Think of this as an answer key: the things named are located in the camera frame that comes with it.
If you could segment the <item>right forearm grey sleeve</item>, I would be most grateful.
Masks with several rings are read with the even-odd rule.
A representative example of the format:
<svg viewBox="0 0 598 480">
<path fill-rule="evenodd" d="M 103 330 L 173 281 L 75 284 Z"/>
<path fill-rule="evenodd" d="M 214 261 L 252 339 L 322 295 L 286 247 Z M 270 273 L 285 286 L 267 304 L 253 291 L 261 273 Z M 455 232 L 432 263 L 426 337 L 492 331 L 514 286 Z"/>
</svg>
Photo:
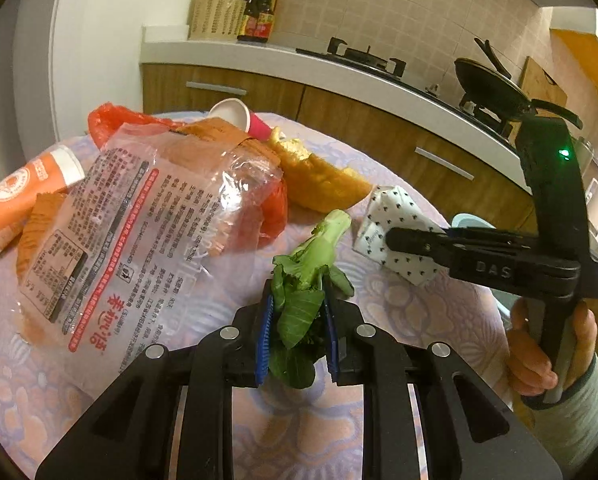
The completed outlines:
<svg viewBox="0 0 598 480">
<path fill-rule="evenodd" d="M 598 449 L 598 356 L 560 402 L 529 400 L 526 406 L 534 419 L 534 437 L 560 466 L 563 478 L 575 479 Z"/>
</svg>

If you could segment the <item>person's right hand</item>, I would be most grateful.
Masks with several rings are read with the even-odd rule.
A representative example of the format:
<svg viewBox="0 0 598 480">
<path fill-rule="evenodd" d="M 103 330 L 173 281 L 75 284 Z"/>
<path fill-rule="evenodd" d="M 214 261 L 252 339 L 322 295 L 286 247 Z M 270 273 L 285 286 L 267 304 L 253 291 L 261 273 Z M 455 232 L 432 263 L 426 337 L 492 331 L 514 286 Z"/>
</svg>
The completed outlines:
<svg viewBox="0 0 598 480">
<path fill-rule="evenodd" d="M 518 299 L 511 311 L 512 330 L 506 333 L 510 356 L 506 361 L 508 383 L 521 396 L 540 396 L 553 389 L 561 378 L 552 370 L 549 357 L 531 338 L 528 330 L 528 309 L 525 299 Z M 576 346 L 564 388 L 572 386 L 590 367 L 594 355 L 598 326 L 594 313 L 584 301 L 574 311 L 572 326 Z"/>
</svg>

